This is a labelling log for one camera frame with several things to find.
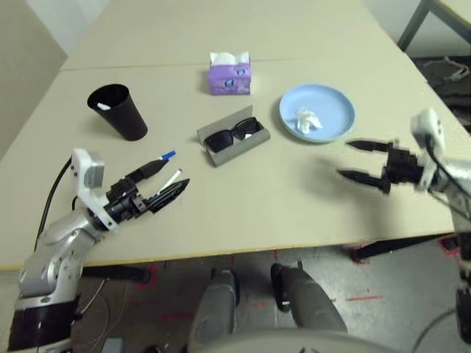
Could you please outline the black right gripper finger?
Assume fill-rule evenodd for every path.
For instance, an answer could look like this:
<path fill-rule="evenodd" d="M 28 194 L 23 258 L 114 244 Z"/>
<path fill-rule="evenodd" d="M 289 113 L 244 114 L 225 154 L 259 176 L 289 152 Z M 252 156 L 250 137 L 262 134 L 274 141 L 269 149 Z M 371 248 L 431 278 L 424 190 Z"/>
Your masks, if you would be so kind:
<path fill-rule="evenodd" d="M 381 142 L 375 140 L 351 140 L 346 142 L 346 145 L 362 151 L 379 151 L 387 153 L 392 147 L 392 142 Z"/>
<path fill-rule="evenodd" d="M 358 184 L 377 188 L 384 194 L 389 194 L 391 189 L 391 183 L 389 180 L 372 176 L 363 171 L 338 169 L 337 173 L 340 174 L 342 177 Z"/>

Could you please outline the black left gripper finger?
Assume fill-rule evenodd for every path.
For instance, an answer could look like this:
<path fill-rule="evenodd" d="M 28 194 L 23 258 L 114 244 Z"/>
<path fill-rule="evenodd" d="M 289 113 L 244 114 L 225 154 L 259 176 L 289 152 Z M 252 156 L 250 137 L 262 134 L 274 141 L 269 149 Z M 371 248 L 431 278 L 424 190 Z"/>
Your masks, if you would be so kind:
<path fill-rule="evenodd" d="M 142 181 L 158 173 L 167 163 L 168 159 L 157 159 L 148 162 L 127 175 L 132 181 Z"/>
<path fill-rule="evenodd" d="M 190 179 L 183 179 L 170 184 L 164 188 L 159 194 L 156 194 L 146 200 L 146 210 L 157 213 L 166 205 L 172 203 L 188 186 Z"/>

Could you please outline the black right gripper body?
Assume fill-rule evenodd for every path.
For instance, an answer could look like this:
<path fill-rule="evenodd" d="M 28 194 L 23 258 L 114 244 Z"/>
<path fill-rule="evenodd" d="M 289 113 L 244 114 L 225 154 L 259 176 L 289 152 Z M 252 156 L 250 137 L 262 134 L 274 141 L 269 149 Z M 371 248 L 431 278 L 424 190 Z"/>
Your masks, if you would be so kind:
<path fill-rule="evenodd" d="M 423 174 L 415 154 L 399 149 L 392 142 L 384 143 L 387 153 L 386 165 L 382 170 L 382 189 L 390 190 L 392 184 L 410 183 L 417 186 Z"/>

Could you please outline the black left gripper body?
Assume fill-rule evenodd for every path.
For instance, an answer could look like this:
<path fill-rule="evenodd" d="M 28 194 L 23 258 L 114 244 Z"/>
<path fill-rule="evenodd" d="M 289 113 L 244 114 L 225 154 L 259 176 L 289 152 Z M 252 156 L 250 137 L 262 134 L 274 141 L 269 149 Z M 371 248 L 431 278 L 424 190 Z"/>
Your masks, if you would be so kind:
<path fill-rule="evenodd" d="M 124 176 L 106 192 L 105 210 L 114 221 L 138 218 L 148 211 L 148 202 L 137 188 L 143 179 L 137 175 Z"/>

